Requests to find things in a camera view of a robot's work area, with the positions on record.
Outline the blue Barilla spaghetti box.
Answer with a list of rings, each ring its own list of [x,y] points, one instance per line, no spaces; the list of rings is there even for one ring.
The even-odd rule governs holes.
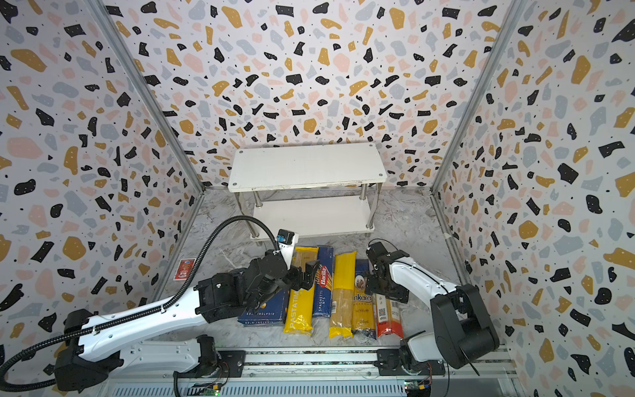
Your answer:
[[[328,318],[332,312],[334,248],[331,246],[320,246],[317,259],[320,262],[320,268],[315,279],[313,317]]]

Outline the yellow Pastatime spaghetti bag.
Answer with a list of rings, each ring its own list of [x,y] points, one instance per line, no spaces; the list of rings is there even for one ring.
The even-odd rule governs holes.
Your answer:
[[[318,259],[317,247],[297,247],[292,266],[305,271],[306,265]],[[311,289],[291,290],[284,333],[310,336],[313,330],[314,286]]]

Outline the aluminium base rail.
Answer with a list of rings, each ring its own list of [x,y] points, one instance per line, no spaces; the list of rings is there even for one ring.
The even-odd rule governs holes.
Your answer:
[[[500,348],[461,368],[442,360],[408,371],[397,347],[217,350],[195,341],[140,342],[94,396],[521,396]]]

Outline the red spaghetti bag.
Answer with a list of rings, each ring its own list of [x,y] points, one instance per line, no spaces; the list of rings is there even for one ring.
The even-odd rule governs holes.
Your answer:
[[[401,309],[398,302],[374,294],[375,330],[377,337],[396,335],[403,338]]]

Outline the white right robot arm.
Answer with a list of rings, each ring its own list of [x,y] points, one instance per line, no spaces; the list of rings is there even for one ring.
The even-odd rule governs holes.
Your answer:
[[[381,359],[380,369],[418,374],[435,370],[440,362],[460,369],[496,351],[499,335],[479,289],[456,285],[433,276],[405,251],[388,251],[383,243],[370,243],[365,292],[386,301],[407,304],[411,295],[430,310],[433,329],[407,337],[395,359]]]

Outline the blue Barilla rigatoni box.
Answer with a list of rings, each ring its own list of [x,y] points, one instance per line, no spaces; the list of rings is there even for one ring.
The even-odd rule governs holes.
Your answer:
[[[282,290],[262,304],[258,310],[244,312],[237,320],[246,327],[280,326],[286,321],[289,291]]]

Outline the white two-tier shelf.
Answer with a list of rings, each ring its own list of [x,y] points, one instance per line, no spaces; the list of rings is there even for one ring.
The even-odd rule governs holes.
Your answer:
[[[302,238],[369,234],[387,180],[372,143],[239,150],[229,191],[244,215]]]

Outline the blue Ankara spaghetti bag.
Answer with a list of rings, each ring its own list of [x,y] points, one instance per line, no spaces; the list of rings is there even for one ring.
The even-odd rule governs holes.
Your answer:
[[[365,292],[370,263],[367,259],[356,260],[353,293],[352,333],[376,339],[375,308],[373,297]]]

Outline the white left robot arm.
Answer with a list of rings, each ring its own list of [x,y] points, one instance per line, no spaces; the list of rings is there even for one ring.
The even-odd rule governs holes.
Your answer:
[[[181,297],[164,299],[150,309],[107,316],[76,310],[64,322],[69,341],[56,359],[56,385],[61,391],[98,385],[111,372],[131,364],[123,356],[124,348],[167,332],[255,312],[283,290],[309,290],[320,267],[318,260],[293,266],[283,254],[268,253],[246,269],[218,273],[188,288]]]

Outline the red playing card box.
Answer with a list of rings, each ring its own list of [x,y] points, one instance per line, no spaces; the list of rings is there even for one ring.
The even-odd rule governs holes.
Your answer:
[[[194,264],[194,258],[181,259],[175,271],[174,281],[186,281],[190,277]]]

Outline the yellow clear spaghetti bag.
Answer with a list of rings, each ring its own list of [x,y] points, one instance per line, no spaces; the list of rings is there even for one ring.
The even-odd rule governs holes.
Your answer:
[[[329,337],[352,337],[357,252],[337,255],[334,266]]]

